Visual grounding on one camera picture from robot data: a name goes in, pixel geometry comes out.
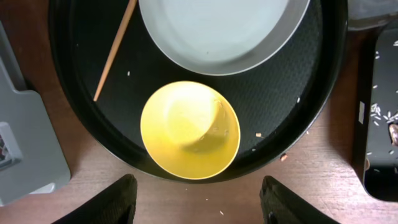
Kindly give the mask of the wooden chopstick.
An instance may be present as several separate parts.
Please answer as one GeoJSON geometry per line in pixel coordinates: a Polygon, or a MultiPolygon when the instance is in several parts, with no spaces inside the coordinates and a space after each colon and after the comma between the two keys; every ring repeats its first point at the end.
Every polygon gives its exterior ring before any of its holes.
{"type": "Polygon", "coordinates": [[[108,55],[108,58],[106,60],[103,72],[101,74],[101,77],[100,77],[100,80],[99,80],[95,95],[93,97],[93,101],[97,101],[99,96],[100,96],[100,93],[101,93],[101,91],[102,91],[102,89],[104,87],[105,81],[106,81],[106,79],[108,77],[109,71],[110,71],[111,66],[113,64],[113,61],[114,61],[114,59],[116,57],[116,54],[117,54],[118,49],[119,49],[119,46],[121,45],[121,41],[122,41],[122,39],[124,37],[125,31],[126,31],[126,29],[128,27],[129,21],[130,21],[131,16],[132,16],[132,14],[134,12],[134,9],[136,7],[137,2],[138,2],[138,0],[130,0],[128,2],[128,4],[127,4],[126,10],[125,10],[124,15],[123,15],[123,18],[121,20],[121,23],[119,25],[118,31],[116,33],[116,36],[115,36],[114,40],[113,40],[113,44],[112,44],[111,49],[109,51],[109,55],[108,55]]]}

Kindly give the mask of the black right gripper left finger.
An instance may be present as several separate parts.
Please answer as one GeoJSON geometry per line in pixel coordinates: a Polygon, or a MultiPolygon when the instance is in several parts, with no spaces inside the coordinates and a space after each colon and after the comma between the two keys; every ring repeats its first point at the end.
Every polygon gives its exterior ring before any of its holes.
{"type": "Polygon", "coordinates": [[[137,180],[126,174],[56,223],[132,224],[137,200],[137,180]]]}

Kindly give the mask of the yellow bowl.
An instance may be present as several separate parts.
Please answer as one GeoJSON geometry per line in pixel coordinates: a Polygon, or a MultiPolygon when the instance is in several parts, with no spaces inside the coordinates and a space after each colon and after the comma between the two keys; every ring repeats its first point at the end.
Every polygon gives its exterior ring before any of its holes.
{"type": "Polygon", "coordinates": [[[155,91],[142,110],[140,130],[153,161],[187,180],[209,179],[225,171],[241,142],[231,104],[198,82],[173,82],[155,91]]]}

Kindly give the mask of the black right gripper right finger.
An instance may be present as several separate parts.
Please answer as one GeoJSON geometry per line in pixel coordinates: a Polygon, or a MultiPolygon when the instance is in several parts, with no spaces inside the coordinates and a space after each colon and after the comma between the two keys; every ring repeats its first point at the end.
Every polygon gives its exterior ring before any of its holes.
{"type": "Polygon", "coordinates": [[[270,175],[264,177],[259,196],[264,223],[337,223],[270,175]]]}

